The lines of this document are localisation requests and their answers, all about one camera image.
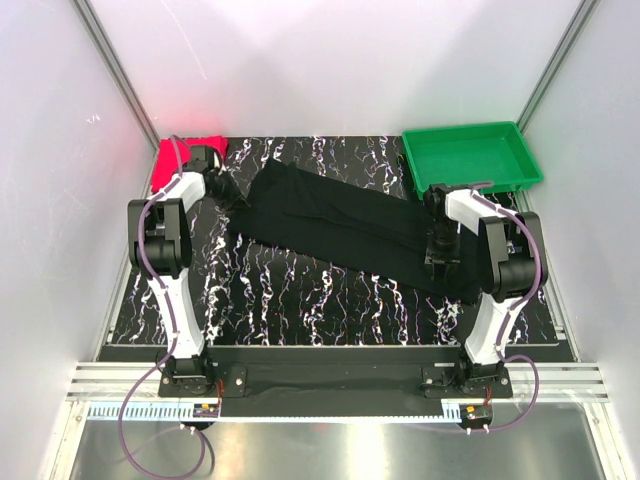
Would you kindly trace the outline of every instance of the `green tray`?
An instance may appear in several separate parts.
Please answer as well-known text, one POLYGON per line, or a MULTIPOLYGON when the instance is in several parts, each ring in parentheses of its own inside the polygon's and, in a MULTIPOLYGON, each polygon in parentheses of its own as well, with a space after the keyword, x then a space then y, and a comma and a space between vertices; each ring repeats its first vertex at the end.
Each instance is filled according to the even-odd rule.
POLYGON ((409 130, 402 134, 418 198, 434 183, 494 183, 484 193, 511 192, 542 181, 542 172, 513 122, 409 130))

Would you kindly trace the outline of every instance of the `robotic arm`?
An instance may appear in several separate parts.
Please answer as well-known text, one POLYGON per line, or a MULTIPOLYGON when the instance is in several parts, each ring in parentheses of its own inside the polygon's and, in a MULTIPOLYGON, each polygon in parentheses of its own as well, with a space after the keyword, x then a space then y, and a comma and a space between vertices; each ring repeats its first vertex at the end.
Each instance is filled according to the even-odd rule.
MULTIPOLYGON (((477 393, 500 379, 504 364, 498 352, 504 352, 509 332, 526 304, 523 296, 534 285, 533 249, 524 233, 498 211, 499 206, 467 186, 432 185, 423 200, 434 218, 425 257, 434 277, 446 278, 460 261, 458 224, 478 239, 477 272, 483 291, 480 309, 451 374, 454 385, 467 393, 477 393)), ((548 269, 538 215, 500 211, 517 216, 533 236, 540 256, 542 286, 548 269)))
POLYGON ((209 388, 214 385, 216 376, 189 293, 188 273, 193 249, 186 213, 205 196, 216 199, 222 208, 236 208, 246 203, 217 150, 193 146, 190 152, 191 158, 184 165, 182 175, 178 178, 177 174, 174 175, 171 181, 174 186, 151 207, 144 222, 144 251, 159 280, 145 268, 138 242, 138 222, 149 199, 129 202, 129 259, 149 281, 158 301, 169 345, 173 339, 176 341, 173 355, 163 370, 163 383, 176 387, 209 388), (170 309, 174 313, 177 331, 170 321, 170 309))

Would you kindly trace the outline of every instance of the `black pants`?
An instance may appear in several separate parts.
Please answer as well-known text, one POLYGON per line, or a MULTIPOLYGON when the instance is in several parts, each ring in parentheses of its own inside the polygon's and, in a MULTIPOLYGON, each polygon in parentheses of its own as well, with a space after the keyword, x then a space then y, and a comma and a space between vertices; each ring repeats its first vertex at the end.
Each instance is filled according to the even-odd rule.
POLYGON ((229 230, 336 265, 393 279, 439 296, 475 303, 475 236, 463 228, 461 264, 444 280, 424 266, 432 224, 420 204, 321 177, 270 159, 251 183, 248 209, 229 230))

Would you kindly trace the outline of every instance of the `stainless steel surface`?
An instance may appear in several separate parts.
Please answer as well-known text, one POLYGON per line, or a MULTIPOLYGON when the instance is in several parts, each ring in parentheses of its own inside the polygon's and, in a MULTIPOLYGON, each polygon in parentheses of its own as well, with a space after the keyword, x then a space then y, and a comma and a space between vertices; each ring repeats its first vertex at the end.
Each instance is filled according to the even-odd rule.
POLYGON ((583 408, 607 480, 636 478, 627 448, 621 441, 621 430, 613 415, 612 405, 592 403, 583 408))
POLYGON ((524 133, 527 129, 531 117, 542 101, 544 94, 553 81, 553 78, 562 65, 562 62, 566 58, 567 53, 569 53, 569 50, 571 50, 571 47, 580 35, 580 32, 582 31, 584 26, 587 24, 589 17, 591 17, 593 11, 595 10, 595 7, 599 2, 600 0, 582 0, 580 5, 576 9, 576 13, 573 15, 573 18, 571 18, 567 29, 562 34, 562 38, 560 39, 558 46, 553 52, 553 55, 551 55, 549 63, 547 63, 547 66, 542 72, 538 83, 533 89, 529 100, 527 101, 524 109, 522 110, 522 113, 520 114, 520 118, 518 119, 517 123, 522 133, 524 133))
MULTIPOLYGON (((151 366, 151 363, 79 363, 69 387, 67 399, 121 400, 133 383, 151 366)), ((540 363, 537 367, 540 374, 539 403, 609 401, 600 371, 595 363, 540 363)), ((531 368, 527 364, 510 364, 508 369, 515 398, 523 401, 529 398, 533 390, 531 368)), ((160 372, 156 371, 138 387, 133 399, 167 400, 158 397, 159 381, 160 372)), ((467 402, 478 403, 483 400, 468 399, 467 402)), ((511 402, 511 400, 494 400, 495 403, 503 401, 511 402)), ((452 400, 452 402, 458 403, 459 400, 452 400)))
POLYGON ((67 480, 74 467, 80 442, 84 437, 87 423, 88 402, 65 402, 57 424, 64 424, 60 430, 54 431, 53 444, 48 454, 44 469, 39 478, 42 480, 67 480))
MULTIPOLYGON (((496 421, 518 411, 497 405, 496 421)), ((171 432, 146 443, 166 423, 125 425, 131 449, 144 447, 137 460, 155 473, 178 475, 197 460, 199 442, 171 432)), ((602 479, 583 411, 577 405, 538 405, 513 430, 466 436, 436 433, 432 426, 326 424, 216 424, 205 431, 215 451, 194 478, 213 479, 602 479)), ((88 421, 74 480, 144 478, 126 461, 115 422, 88 421)))

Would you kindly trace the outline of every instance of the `purple cable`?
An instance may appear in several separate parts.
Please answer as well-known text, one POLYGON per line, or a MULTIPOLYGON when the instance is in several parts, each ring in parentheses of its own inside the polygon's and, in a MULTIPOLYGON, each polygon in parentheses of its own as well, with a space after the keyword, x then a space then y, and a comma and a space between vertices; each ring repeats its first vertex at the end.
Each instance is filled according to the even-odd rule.
MULTIPOLYGON (((180 425, 175 425, 173 427, 169 427, 166 428, 158 433, 156 433, 155 435, 153 435, 152 437, 148 438, 147 440, 145 440, 145 442, 140 445, 139 447, 137 447, 134 450, 130 450, 131 455, 137 455, 138 453, 140 453, 141 451, 143 451, 144 449, 146 449, 149 445, 151 445, 153 442, 155 442, 158 438, 166 435, 169 432, 175 432, 177 430, 182 430, 182 427, 180 425)), ((209 475, 211 475, 213 473, 213 469, 214 469, 214 465, 215 465, 215 453, 213 451, 213 446, 211 445, 211 442, 209 441, 209 439, 205 436, 204 437, 204 441, 206 442, 207 445, 207 450, 209 450, 209 454, 211 455, 211 459, 212 459, 212 464, 211 464, 211 468, 209 469, 209 475)), ((121 457, 115 460, 112 459, 108 459, 105 458, 105 456, 102 455, 101 450, 103 450, 101 445, 97 445, 98 447, 98 456, 100 457, 100 459, 107 465, 118 465, 122 462, 128 462, 129 460, 127 459, 127 457, 121 457)))
POLYGON ((147 218, 147 215, 149 214, 149 211, 151 210, 151 207, 153 207, 153 205, 158 200, 160 200, 160 198, 162 198, 164 195, 166 195, 167 192, 169 192, 173 187, 175 187, 178 184, 178 182, 180 181, 180 178, 182 177, 182 157, 180 155, 180 150, 178 149, 178 145, 177 145, 177 143, 176 143, 176 141, 174 139, 174 136, 175 135, 171 136, 171 143, 173 144, 174 149, 176 151, 176 160, 178 162, 178 172, 179 172, 178 173, 178 177, 174 178, 173 180, 171 180, 171 182, 169 182, 169 184, 165 188, 160 190, 158 193, 156 193, 154 196, 152 196, 149 199, 149 201, 143 207, 142 212, 140 213, 140 219, 138 220, 138 244, 140 246, 140 259, 142 260, 143 265, 145 266, 145 268, 147 269, 147 271, 149 272, 151 277, 153 277, 153 279, 156 280, 158 282, 158 284, 160 285, 160 287, 164 290, 164 298, 165 298, 165 301, 167 302, 167 308, 169 310, 169 318, 171 319, 171 328, 172 328, 172 330, 174 332, 174 338, 173 338, 173 341, 171 342, 171 347, 167 351, 167 354, 158 363, 156 363, 152 368, 150 368, 148 372, 146 372, 144 375, 142 375, 142 377, 140 377, 140 379, 133 385, 133 387, 131 387, 131 390, 129 390, 129 392, 125 395, 124 400, 122 402, 122 406, 120 407, 120 413, 118 414, 118 422, 117 422, 118 438, 120 440, 120 446, 122 447, 122 451, 123 451, 124 456, 126 457, 126 459, 133 466, 133 468, 135 468, 138 472, 140 472, 143 475, 146 475, 146 476, 148 476, 150 478, 157 479, 157 480, 186 480, 186 479, 190 478, 202 466, 202 463, 204 462, 204 455, 206 453, 206 438, 205 438, 205 436, 202 434, 202 432, 200 432, 200 430, 192 429, 191 431, 195 432, 197 434, 198 438, 200 439, 200 446, 201 446, 200 458, 198 459, 198 462, 196 463, 196 465, 191 470, 189 470, 187 473, 185 473, 184 475, 179 475, 177 477, 166 477, 166 476, 163 476, 163 475, 157 475, 157 474, 155 474, 153 472, 150 472, 149 470, 145 469, 138 462, 136 462, 135 458, 133 458, 132 453, 127 448, 127 444, 126 444, 125 439, 124 439, 124 431, 123 431, 123 428, 122 428, 123 427, 123 421, 122 420, 123 420, 123 417, 124 417, 124 411, 125 411, 125 408, 127 406, 127 403, 129 403, 129 400, 131 400, 131 397, 133 396, 135 391, 138 389, 138 387, 140 385, 142 385, 142 383, 147 378, 149 378, 149 376, 156 369, 158 369, 158 370, 160 369, 160 365, 166 363, 167 360, 169 360, 169 358, 171 358, 171 355, 173 355, 173 352, 175 351, 175 349, 177 347, 177 344, 178 344, 178 339, 177 339, 178 324, 177 324, 177 321, 176 321, 175 312, 173 310, 173 305, 171 304, 171 298, 169 297, 169 293, 166 290, 167 286, 162 281, 160 276, 158 275, 158 272, 156 272, 154 270, 153 266, 151 265, 151 262, 149 261, 149 258, 147 257, 145 249, 144 249, 144 221, 147 218))

